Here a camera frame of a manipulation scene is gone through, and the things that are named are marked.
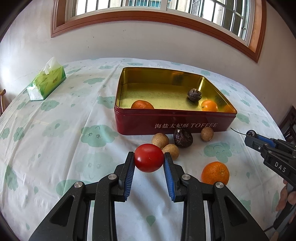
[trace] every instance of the red tin box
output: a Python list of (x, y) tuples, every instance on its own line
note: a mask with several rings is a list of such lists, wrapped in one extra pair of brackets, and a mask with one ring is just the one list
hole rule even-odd
[[(202, 99), (193, 103), (187, 92), (196, 88)], [(218, 112), (202, 111), (201, 103), (210, 99)], [(136, 100), (145, 100), (154, 109), (131, 109)], [(117, 131), (123, 135), (172, 134), (176, 127), (200, 133), (209, 126), (225, 131), (237, 111), (229, 100), (204, 76), (177, 70), (127, 67), (122, 70), (114, 107)]]

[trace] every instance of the red tomato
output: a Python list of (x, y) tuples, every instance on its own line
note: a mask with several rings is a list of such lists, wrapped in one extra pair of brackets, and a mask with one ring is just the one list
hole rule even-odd
[(162, 150), (153, 144), (143, 144), (135, 150), (135, 165), (142, 172), (154, 172), (164, 162)]

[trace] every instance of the dark purple fruit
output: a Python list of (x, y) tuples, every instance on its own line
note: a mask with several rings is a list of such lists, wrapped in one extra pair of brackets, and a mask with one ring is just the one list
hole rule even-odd
[(191, 89), (187, 93), (188, 99), (193, 102), (198, 102), (202, 98), (202, 93), (197, 89)]
[(175, 145), (181, 148), (186, 148), (192, 145), (192, 134), (184, 128), (176, 128), (174, 131)]

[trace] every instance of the white wall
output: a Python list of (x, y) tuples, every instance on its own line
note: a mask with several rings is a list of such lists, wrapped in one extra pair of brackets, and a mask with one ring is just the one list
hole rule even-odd
[(279, 123), (296, 106), (296, 39), (267, 4), (258, 64), (205, 34), (153, 22), (113, 22), (50, 38), (52, 1), (33, 0), (0, 43), (0, 88), (11, 101), (55, 56), (60, 63), (100, 57), (160, 59), (207, 69), (245, 85)]

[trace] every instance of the finger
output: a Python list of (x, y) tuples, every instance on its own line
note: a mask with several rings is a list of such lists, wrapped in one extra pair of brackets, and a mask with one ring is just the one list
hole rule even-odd
[(288, 196), (288, 202), (292, 205), (296, 203), (296, 192), (291, 192)]
[(270, 241), (277, 241), (279, 238), (279, 233), (275, 231), (275, 233), (272, 235)]
[(277, 206), (278, 210), (283, 210), (286, 206), (286, 202), (287, 202), (287, 198), (288, 198), (288, 191), (287, 191), (287, 186), (285, 186), (282, 190), (281, 190), (281, 197), (279, 199), (279, 204)]
[(291, 224), (291, 222), (293, 221), (293, 218), (295, 217), (295, 214), (292, 215), (292, 217), (289, 220), (289, 224)]

